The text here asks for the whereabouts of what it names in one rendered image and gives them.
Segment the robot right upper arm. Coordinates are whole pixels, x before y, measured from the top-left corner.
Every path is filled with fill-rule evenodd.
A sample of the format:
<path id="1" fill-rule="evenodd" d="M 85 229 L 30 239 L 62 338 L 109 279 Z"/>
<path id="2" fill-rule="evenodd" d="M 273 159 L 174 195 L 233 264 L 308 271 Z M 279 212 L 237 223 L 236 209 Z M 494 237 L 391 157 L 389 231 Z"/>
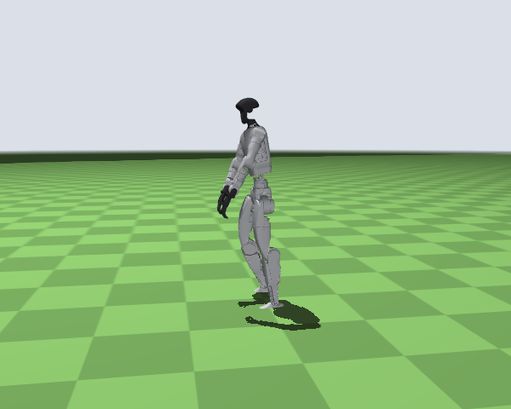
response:
<path id="1" fill-rule="evenodd" d="M 235 160 L 233 162 L 233 168 L 235 168 L 235 169 L 238 169 L 238 167 L 240 166 L 240 164 L 241 164 L 241 162 L 243 160 L 243 157 L 244 157 L 244 153 L 243 153 L 242 145 L 241 145 L 241 137 L 242 137 L 242 135 L 240 136 L 240 142 L 238 144 L 238 149 L 237 149 L 237 152 L 236 152 L 236 157 L 235 157 Z"/>

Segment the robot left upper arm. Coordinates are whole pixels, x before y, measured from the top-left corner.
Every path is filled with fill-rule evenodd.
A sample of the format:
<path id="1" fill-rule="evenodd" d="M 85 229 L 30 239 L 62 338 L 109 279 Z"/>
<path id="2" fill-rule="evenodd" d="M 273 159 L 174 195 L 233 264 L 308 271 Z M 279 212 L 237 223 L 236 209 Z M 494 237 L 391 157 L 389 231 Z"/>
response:
<path id="1" fill-rule="evenodd" d="M 253 169 L 256 165 L 256 154 L 258 153 L 262 142 L 266 137 L 266 131 L 254 128 L 251 133 L 251 140 L 248 146 L 247 159 L 245 160 L 244 167 L 247 169 Z"/>

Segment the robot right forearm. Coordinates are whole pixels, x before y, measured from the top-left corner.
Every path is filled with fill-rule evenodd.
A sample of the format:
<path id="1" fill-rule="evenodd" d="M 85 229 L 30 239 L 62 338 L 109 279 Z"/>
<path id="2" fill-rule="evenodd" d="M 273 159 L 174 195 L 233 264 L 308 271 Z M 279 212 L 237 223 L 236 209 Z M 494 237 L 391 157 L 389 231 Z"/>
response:
<path id="1" fill-rule="evenodd" d="M 233 159 L 233 161 L 231 162 L 231 165 L 230 165 L 230 168 L 228 170 L 228 174 L 227 174 L 227 178 L 225 180 L 225 185 L 223 186 L 223 188 L 228 185 L 229 187 L 232 185 L 232 182 L 233 182 L 233 179 L 234 177 L 236 176 L 237 174 L 237 169 L 233 168 L 233 162 L 234 162 L 235 158 Z M 223 189 L 222 188 L 222 189 Z"/>

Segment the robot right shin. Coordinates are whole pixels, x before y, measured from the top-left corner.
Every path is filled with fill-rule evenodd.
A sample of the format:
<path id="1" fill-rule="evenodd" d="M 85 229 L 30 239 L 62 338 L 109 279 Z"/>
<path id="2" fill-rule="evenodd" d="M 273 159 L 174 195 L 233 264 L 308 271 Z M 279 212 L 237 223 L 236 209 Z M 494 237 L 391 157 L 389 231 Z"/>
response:
<path id="1" fill-rule="evenodd" d="M 265 281 L 265 276 L 264 276 L 264 271 L 263 271 L 263 265 L 262 265 L 262 259 L 261 259 L 261 255 L 260 255 L 260 252 L 257 248 L 257 251 L 256 253 L 252 254 L 252 255 L 248 255 L 244 252 L 243 248 L 241 248 L 241 251 L 243 252 L 244 254 L 244 257 L 247 261 L 247 263 L 249 264 L 250 266 L 250 269 L 252 270 L 252 272 L 255 274 L 256 278 L 258 279 L 258 281 L 262 284 L 262 288 L 267 288 L 267 284 L 266 284 L 266 281 Z M 264 286 L 264 287 L 263 287 Z"/>

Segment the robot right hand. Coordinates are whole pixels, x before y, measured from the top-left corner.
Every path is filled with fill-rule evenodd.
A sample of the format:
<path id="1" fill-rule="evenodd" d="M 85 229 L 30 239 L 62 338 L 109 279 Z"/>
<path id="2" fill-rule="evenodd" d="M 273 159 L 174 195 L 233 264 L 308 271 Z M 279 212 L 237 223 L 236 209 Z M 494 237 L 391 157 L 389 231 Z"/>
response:
<path id="1" fill-rule="evenodd" d="M 223 190 L 221 190 L 221 196 L 220 196 L 220 197 L 219 197 L 219 199 L 218 199 L 217 210 L 218 210 L 218 212 L 219 212 L 220 214 L 221 214 L 221 205 L 222 205 L 222 203 L 223 203 L 223 201 L 224 201 L 224 198 L 227 196 L 228 188 L 229 188 L 229 186 L 228 186 L 228 185 L 226 185 L 226 186 L 223 188 Z"/>

